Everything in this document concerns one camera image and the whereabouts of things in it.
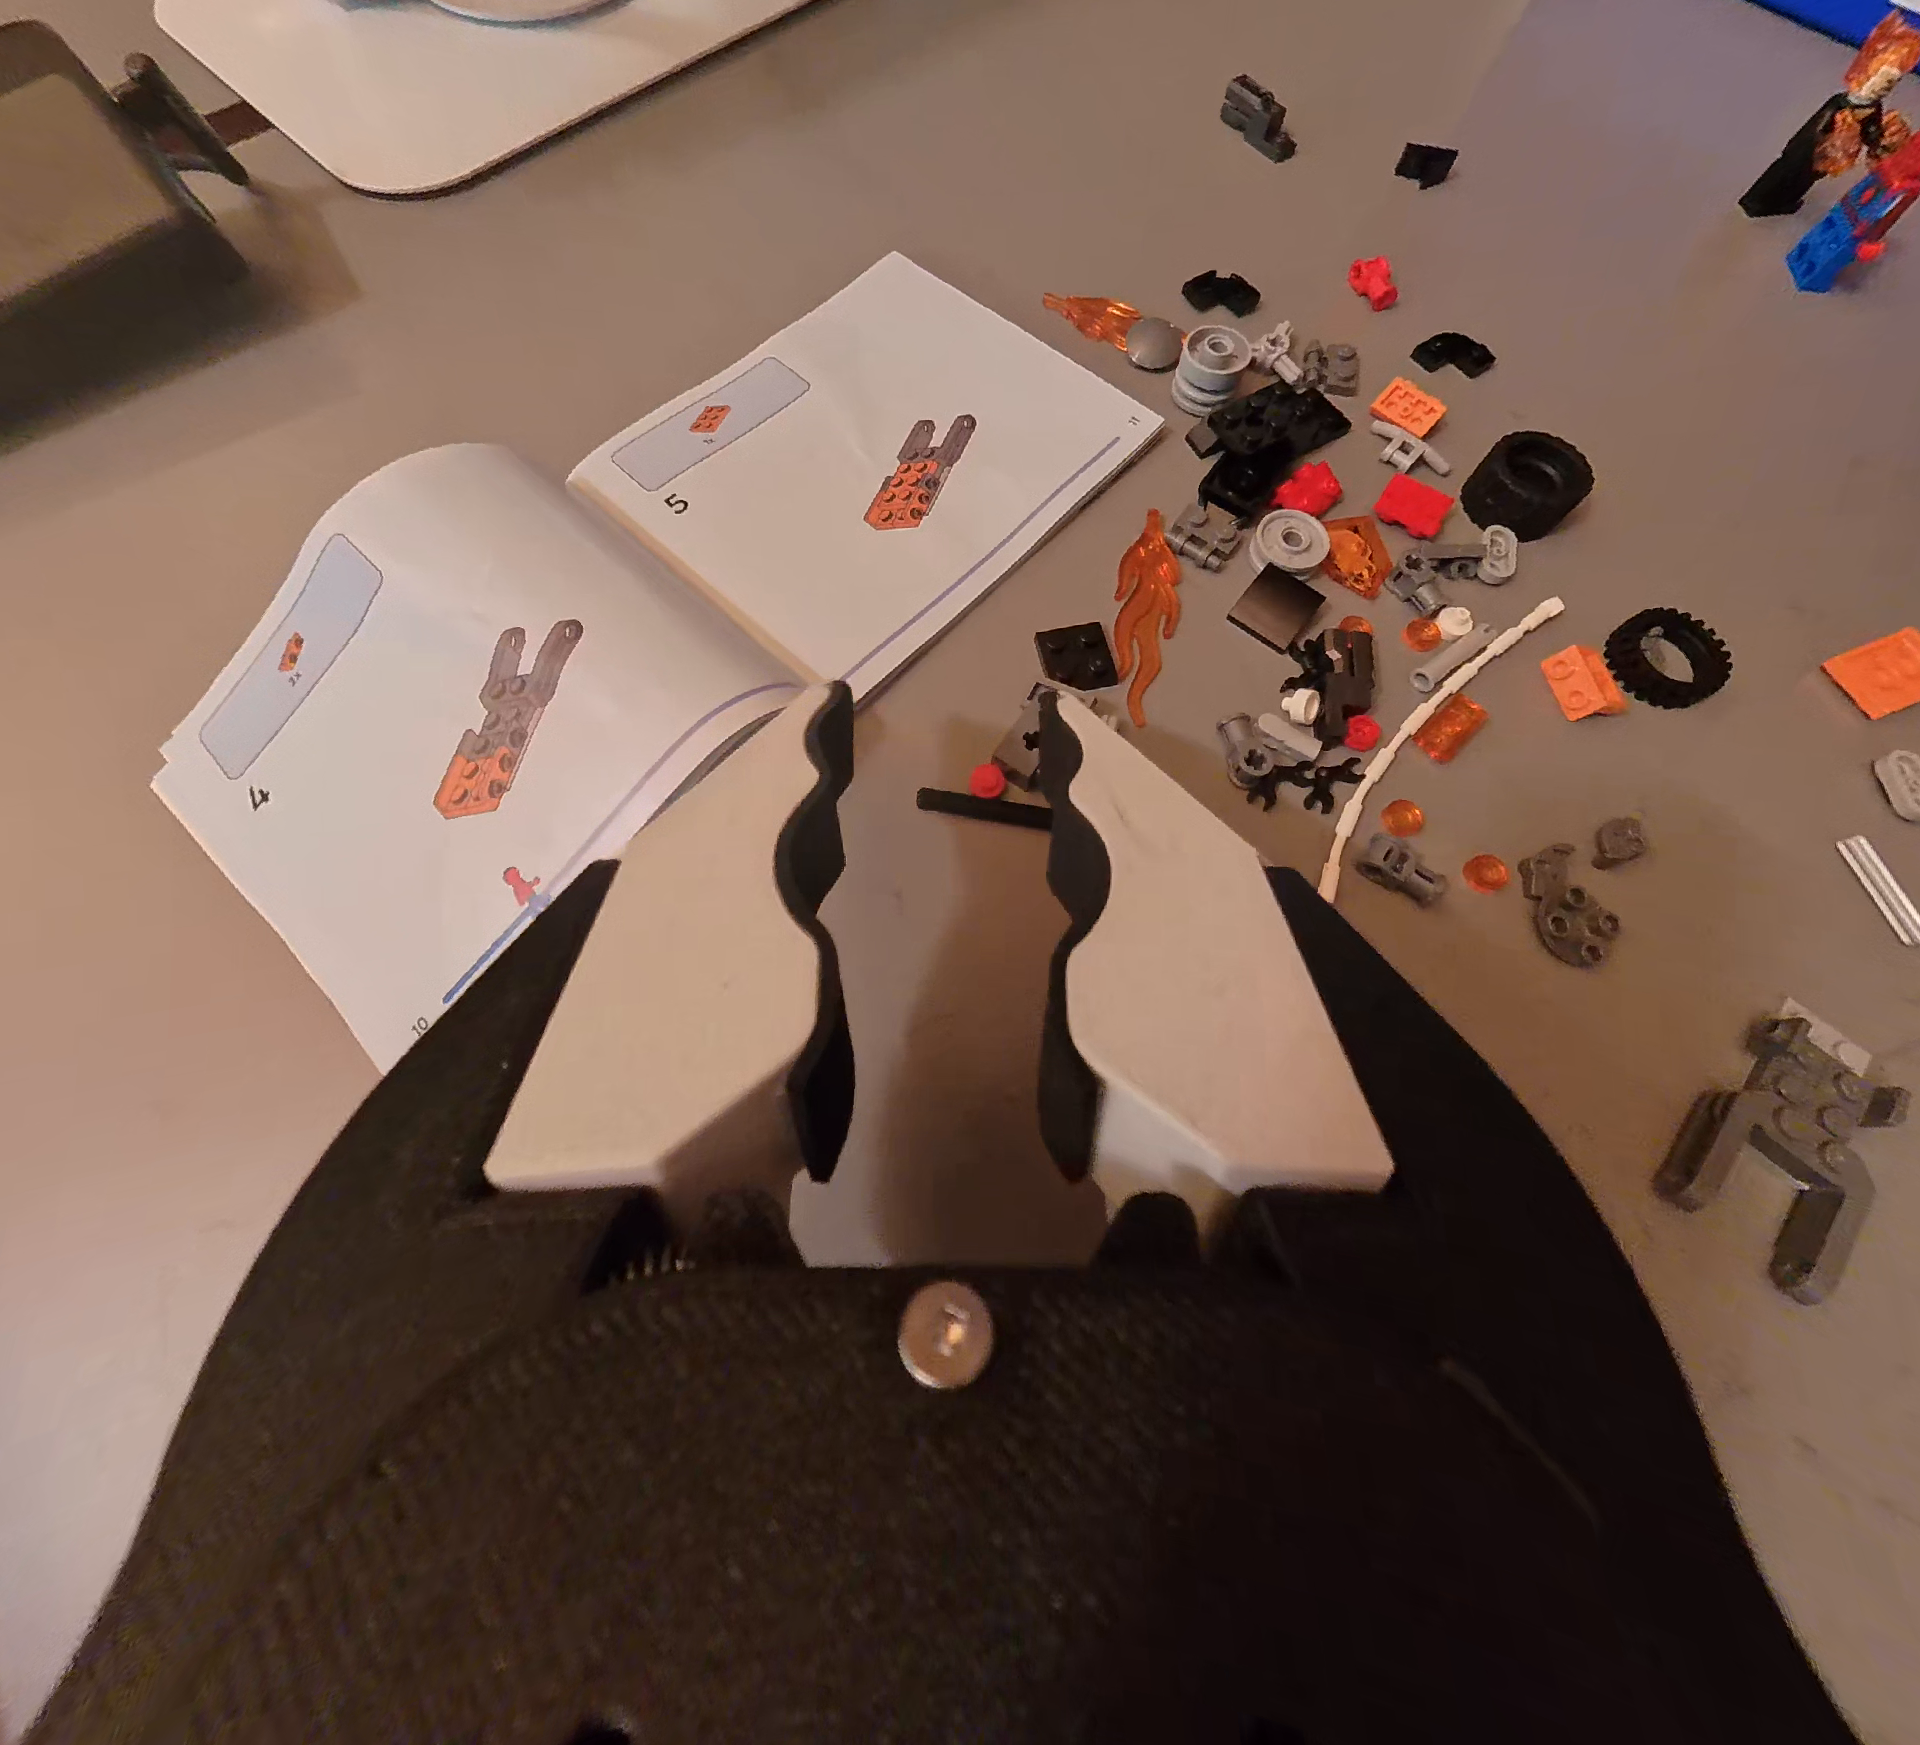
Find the dark grey lego bracket piece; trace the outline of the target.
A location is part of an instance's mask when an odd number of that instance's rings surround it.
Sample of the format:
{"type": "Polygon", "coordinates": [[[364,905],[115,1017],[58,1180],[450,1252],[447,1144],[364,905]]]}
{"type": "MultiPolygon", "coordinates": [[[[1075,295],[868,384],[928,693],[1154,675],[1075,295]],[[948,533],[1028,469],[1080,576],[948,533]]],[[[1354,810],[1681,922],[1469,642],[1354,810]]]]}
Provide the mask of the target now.
{"type": "Polygon", "coordinates": [[[1249,74],[1233,77],[1223,89],[1218,121],[1266,164],[1287,164],[1299,152],[1287,126],[1287,107],[1249,74]]]}

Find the smooth black lego tire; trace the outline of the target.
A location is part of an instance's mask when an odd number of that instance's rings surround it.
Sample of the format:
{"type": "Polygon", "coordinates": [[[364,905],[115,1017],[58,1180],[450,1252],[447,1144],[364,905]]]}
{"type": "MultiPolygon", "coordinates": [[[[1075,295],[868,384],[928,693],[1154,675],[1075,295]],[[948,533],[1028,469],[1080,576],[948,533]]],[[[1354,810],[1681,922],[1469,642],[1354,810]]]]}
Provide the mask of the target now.
{"type": "Polygon", "coordinates": [[[1480,529],[1509,529],[1521,544],[1556,532],[1593,492],[1595,471],[1573,442],[1539,430],[1495,439],[1461,485],[1463,513],[1480,529]]]}

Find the dark grey lego assembly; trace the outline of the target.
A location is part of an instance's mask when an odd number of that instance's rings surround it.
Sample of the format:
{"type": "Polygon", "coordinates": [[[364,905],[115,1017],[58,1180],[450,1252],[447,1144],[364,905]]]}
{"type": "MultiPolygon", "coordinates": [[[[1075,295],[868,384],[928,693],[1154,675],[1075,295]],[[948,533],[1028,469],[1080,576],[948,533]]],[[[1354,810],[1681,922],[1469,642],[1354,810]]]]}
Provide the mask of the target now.
{"type": "Polygon", "coordinates": [[[1789,1301],[1816,1307],[1837,1289],[1876,1204],[1858,1139],[1899,1128],[1911,1092],[1886,1084],[1870,1054],[1799,1009],[1761,1017],[1745,1046],[1751,1066],[1744,1084],[1712,1089],[1694,1102],[1652,1193],[1702,1210],[1737,1161],[1757,1153],[1794,1186],[1767,1276],[1789,1301]]]}

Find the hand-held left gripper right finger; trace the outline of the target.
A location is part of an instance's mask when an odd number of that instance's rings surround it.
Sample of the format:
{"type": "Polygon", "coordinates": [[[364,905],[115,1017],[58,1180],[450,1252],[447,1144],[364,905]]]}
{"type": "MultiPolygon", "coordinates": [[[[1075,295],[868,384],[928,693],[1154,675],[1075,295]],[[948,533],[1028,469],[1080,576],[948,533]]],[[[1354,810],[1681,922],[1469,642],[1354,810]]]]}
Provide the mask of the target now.
{"type": "Polygon", "coordinates": [[[1266,1188],[1380,1195],[1393,1158],[1257,848],[1099,721],[1045,693],[1044,1147],[1109,1223],[1218,1231],[1266,1188]]]}

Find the red and blue lego minifigure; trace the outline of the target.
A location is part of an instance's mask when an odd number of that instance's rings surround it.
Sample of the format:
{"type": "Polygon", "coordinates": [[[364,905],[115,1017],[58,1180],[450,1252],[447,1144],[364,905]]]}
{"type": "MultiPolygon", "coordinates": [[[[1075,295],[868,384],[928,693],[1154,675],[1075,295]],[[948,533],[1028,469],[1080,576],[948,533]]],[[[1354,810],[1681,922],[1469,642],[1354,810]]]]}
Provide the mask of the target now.
{"type": "Polygon", "coordinates": [[[1918,138],[1880,160],[1788,252],[1785,270],[1804,294],[1827,294],[1847,270],[1876,262],[1918,199],[1918,138]]]}

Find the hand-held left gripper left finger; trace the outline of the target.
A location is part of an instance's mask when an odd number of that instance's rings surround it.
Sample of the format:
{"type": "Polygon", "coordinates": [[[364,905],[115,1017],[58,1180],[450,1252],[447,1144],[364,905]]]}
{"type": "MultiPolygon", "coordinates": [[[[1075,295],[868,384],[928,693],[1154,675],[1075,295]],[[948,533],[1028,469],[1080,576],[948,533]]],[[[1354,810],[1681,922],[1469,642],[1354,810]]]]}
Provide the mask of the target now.
{"type": "Polygon", "coordinates": [[[854,1050],[823,908],[845,870],[847,684],[797,695],[625,847],[486,1161],[512,1195],[637,1186],[692,1239],[828,1180],[854,1050]]]}

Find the large orange lego plate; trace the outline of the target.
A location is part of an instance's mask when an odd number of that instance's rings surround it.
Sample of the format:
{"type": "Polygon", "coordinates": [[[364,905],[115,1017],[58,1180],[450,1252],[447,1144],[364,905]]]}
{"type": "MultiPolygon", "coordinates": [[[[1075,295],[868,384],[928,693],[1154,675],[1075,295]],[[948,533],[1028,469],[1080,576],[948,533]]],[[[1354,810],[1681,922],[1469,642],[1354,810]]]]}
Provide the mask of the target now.
{"type": "Polygon", "coordinates": [[[1882,723],[1918,707],[1920,632],[1908,626],[1834,653],[1821,660],[1820,672],[1859,709],[1863,718],[1882,723]]]}

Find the flame lego minifigure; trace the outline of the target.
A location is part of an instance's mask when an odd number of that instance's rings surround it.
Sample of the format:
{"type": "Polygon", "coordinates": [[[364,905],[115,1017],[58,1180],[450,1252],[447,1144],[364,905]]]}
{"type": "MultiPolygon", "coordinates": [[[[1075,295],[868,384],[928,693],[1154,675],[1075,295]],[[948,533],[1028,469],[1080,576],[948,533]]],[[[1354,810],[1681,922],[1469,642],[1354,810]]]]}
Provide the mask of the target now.
{"type": "Polygon", "coordinates": [[[1891,107],[1895,86],[1918,62],[1918,29],[1891,9],[1847,64],[1842,89],[1788,140],[1737,199],[1749,219],[1789,217],[1811,190],[1859,166],[1876,167],[1912,140],[1911,121],[1891,107]]]}

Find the white lego bar piece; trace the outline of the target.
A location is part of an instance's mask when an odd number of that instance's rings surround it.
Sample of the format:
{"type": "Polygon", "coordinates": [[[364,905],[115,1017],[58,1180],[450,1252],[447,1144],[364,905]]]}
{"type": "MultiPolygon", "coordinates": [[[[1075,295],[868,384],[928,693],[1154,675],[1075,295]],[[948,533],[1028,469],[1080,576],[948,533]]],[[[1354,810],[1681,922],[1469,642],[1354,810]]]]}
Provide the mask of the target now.
{"type": "Polygon", "coordinates": [[[1859,888],[1886,919],[1896,940],[1908,948],[1920,945],[1920,918],[1915,899],[1896,879],[1872,840],[1863,835],[1845,836],[1835,843],[1835,851],[1853,873],[1859,888]]]}

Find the lego instruction booklet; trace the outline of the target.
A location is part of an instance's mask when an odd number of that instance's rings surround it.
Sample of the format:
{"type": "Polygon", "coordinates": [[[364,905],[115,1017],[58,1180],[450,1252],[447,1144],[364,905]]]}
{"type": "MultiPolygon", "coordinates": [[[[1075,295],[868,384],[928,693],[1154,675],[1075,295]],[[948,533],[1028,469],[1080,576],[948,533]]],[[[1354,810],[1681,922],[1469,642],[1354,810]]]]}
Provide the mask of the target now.
{"type": "Polygon", "coordinates": [[[405,457],[313,526],[157,798],[388,1070],[800,690],[867,703],[1165,416],[901,254],[560,483],[405,457]]]}

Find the pile of lego pieces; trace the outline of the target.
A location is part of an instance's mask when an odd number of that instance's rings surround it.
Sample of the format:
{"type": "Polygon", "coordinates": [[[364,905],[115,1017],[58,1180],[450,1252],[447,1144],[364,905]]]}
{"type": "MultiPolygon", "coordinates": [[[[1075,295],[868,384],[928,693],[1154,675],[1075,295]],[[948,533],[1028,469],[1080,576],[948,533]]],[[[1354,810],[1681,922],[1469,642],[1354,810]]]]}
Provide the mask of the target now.
{"type": "MultiPolygon", "coordinates": [[[[1536,606],[1524,621],[1500,629],[1457,606],[1442,606],[1436,581],[1480,580],[1505,584],[1517,573],[1521,542],[1509,529],[1480,529],[1475,540],[1457,540],[1445,551],[1412,550],[1400,560],[1385,551],[1380,526],[1389,526],[1418,544],[1438,545],[1459,499],[1414,472],[1442,471],[1430,435],[1443,407],[1430,393],[1393,378],[1372,403],[1374,430],[1385,439],[1383,460],[1393,477],[1368,515],[1326,521],[1344,497],[1337,477],[1313,452],[1328,448],[1352,428],[1347,414],[1332,404],[1332,391],[1354,391],[1352,349],[1337,354],[1318,349],[1313,366],[1296,363],[1288,324],[1249,345],[1225,327],[1197,327],[1175,372],[1175,403],[1201,411],[1188,435],[1199,458],[1210,464],[1197,503],[1175,526],[1153,518],[1137,545],[1122,557],[1116,592],[1112,669],[1132,690],[1135,724],[1138,693],[1160,669],[1167,635],[1178,618],[1177,573],[1182,562],[1197,567],[1225,566],[1233,551],[1262,540],[1261,567],[1233,615],[1236,628],[1291,655],[1299,675],[1285,690],[1281,711],[1262,718],[1230,716],[1217,729],[1229,778],[1246,803],[1272,808],[1285,789],[1302,794],[1306,810],[1334,815],[1339,823],[1324,870],[1322,897],[1339,885],[1346,847],[1363,812],[1366,796],[1391,764],[1414,744],[1436,762],[1452,757],[1480,727],[1477,707],[1467,712],[1465,681],[1499,653],[1558,615],[1558,606],[1536,606]],[[1322,597],[1312,578],[1322,576],[1358,597],[1391,592],[1412,606],[1409,623],[1428,635],[1428,658],[1409,672],[1415,697],[1409,716],[1388,740],[1374,712],[1377,690],[1377,635],[1366,619],[1307,628],[1322,597]]],[[[1021,724],[1003,757],[975,769],[970,791],[923,789],[916,808],[1013,829],[1050,829],[1044,805],[1009,798],[1039,785],[1039,707],[1045,688],[1035,688],[1021,724]]],[[[1566,845],[1543,848],[1522,861],[1524,899],[1533,908],[1534,933],[1562,965],[1604,965],[1621,936],[1619,918],[1573,876],[1566,845]]]]}

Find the treaded black lego tire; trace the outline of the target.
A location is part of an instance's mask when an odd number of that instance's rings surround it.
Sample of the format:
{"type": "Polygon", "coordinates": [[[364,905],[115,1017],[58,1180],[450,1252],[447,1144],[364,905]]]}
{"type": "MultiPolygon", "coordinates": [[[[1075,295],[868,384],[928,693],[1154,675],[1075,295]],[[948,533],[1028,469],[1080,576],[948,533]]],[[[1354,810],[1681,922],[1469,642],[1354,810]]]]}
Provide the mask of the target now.
{"type": "Polygon", "coordinates": [[[1728,642],[1702,618],[1671,606],[1622,619],[1601,655],[1625,695],[1660,711],[1694,709],[1733,673],[1728,642]]]}

